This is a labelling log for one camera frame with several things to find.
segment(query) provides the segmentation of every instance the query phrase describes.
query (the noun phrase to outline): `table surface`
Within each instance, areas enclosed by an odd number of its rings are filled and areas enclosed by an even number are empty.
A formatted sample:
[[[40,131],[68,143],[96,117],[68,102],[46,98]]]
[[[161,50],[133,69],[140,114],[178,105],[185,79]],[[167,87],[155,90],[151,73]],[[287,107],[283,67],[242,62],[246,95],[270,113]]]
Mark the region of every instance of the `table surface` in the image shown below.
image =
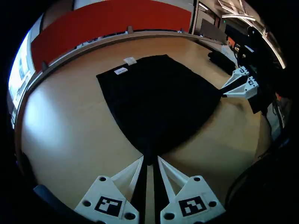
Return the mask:
[[[111,177],[141,156],[113,119],[97,74],[127,57],[167,54],[221,88],[230,76],[209,61],[209,52],[184,38],[139,39],[59,68],[32,92],[23,117],[22,151],[38,183],[74,209],[97,176]],[[222,98],[200,131],[162,158],[188,176],[203,176],[223,202],[232,181],[254,160],[260,120],[247,100]]]

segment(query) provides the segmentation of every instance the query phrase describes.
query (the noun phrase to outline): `black cloth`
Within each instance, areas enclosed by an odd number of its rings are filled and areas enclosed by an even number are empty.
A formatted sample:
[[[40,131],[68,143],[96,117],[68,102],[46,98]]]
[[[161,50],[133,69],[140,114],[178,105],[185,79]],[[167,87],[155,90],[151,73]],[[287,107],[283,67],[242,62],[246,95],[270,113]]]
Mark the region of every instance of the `black cloth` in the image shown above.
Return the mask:
[[[117,75],[120,68],[128,71]],[[144,57],[97,78],[119,128],[148,165],[195,134],[221,98],[212,84],[167,55]]]
[[[235,63],[219,51],[208,53],[210,61],[222,68],[227,74],[232,75],[235,70]]]

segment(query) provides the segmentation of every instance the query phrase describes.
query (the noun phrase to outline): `window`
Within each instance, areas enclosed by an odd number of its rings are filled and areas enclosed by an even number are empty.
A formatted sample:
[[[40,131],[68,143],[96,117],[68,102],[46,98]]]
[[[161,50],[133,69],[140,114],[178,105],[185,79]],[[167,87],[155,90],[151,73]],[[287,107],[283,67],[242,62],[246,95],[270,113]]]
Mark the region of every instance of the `window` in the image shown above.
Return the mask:
[[[9,93],[15,108],[18,108],[25,87],[34,73],[34,69],[30,69],[32,59],[29,36],[30,32],[28,32],[19,48],[8,82]]]

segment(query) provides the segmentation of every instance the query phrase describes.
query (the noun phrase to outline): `red wall panel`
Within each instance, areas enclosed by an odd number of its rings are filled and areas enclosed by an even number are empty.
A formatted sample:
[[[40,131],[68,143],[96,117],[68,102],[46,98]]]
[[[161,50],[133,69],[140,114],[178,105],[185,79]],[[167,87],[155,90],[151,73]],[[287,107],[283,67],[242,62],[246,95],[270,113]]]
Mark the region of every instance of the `red wall panel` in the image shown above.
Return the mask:
[[[137,29],[189,30],[191,12],[151,0],[109,0],[69,12],[43,30],[31,43],[35,70],[75,46],[96,37]]]

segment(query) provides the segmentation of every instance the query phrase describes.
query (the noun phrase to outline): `white label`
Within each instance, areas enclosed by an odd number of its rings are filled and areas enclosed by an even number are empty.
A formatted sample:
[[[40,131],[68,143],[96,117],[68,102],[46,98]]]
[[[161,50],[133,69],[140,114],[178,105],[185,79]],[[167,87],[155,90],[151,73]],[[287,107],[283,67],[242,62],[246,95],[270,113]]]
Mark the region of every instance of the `white label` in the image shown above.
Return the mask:
[[[128,57],[124,59],[124,62],[127,63],[128,65],[136,64],[137,61],[133,57]]]
[[[115,70],[114,72],[115,72],[115,74],[119,75],[119,74],[124,73],[126,71],[128,71],[126,68],[120,68],[120,69]]]

